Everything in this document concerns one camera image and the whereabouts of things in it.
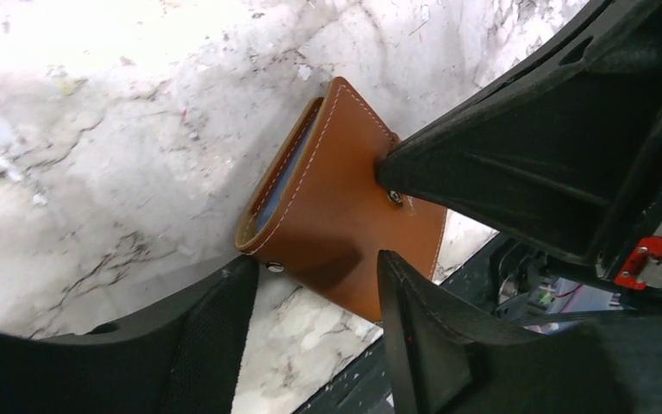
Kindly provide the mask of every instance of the cable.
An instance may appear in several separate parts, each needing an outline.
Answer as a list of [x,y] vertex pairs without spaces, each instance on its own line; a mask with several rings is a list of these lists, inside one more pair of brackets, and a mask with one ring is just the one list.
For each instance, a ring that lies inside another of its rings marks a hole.
[[569,291],[567,293],[561,293],[559,295],[554,295],[554,297],[557,298],[557,299],[566,298],[566,297],[572,295],[574,292],[577,292],[580,287],[582,287],[582,284],[579,284],[578,287],[572,289],[571,291]]

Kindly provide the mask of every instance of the leather pouch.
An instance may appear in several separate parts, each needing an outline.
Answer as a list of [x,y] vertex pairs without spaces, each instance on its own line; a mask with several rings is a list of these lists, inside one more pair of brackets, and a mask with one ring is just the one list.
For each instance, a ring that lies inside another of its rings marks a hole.
[[369,321],[381,320],[379,250],[432,277],[446,209],[386,191],[375,168],[398,143],[335,78],[290,132],[240,219],[235,246]]

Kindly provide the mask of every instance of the blue lining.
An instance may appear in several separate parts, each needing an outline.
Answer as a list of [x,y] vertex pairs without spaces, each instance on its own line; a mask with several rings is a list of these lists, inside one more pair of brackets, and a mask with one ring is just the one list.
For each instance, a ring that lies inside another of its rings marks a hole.
[[268,220],[270,220],[272,214],[275,213],[275,209],[278,208],[278,204],[280,203],[280,195],[283,193],[283,190],[288,185],[288,180],[290,180],[290,174],[296,168],[296,164],[298,163],[298,160],[300,160],[301,158],[301,153],[303,152],[303,148],[308,143],[310,137],[310,131],[313,130],[313,126],[315,124],[315,119],[317,115],[318,113],[315,113],[313,115],[310,125],[306,128],[305,132],[303,132],[303,137],[301,138],[301,142],[296,147],[295,150],[296,152],[293,154],[293,158],[290,159],[290,164],[288,164],[288,166],[285,168],[285,171],[283,171],[283,175],[280,177],[280,181],[278,181],[278,185],[276,185],[275,188],[272,189],[272,194],[270,196],[270,199],[267,201],[265,205],[261,207],[260,213],[258,215],[258,221],[255,223],[255,234],[257,234],[257,232],[259,232],[263,227],[265,227]]

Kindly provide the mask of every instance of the red clip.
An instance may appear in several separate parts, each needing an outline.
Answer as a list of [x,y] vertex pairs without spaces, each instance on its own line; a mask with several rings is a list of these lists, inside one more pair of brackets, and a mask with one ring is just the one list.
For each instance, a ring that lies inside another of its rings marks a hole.
[[662,259],[662,237],[652,235],[640,239],[613,282],[636,291],[646,289],[646,282],[639,282],[637,276],[649,256],[657,260]]

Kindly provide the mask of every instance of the black plastic panel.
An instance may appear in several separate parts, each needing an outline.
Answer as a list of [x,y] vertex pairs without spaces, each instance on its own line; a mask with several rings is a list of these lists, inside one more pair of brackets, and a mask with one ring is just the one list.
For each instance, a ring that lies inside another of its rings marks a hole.
[[229,413],[257,283],[243,256],[87,335],[0,334],[0,412]]
[[412,135],[386,188],[593,265],[662,179],[662,0],[591,1],[539,51]]

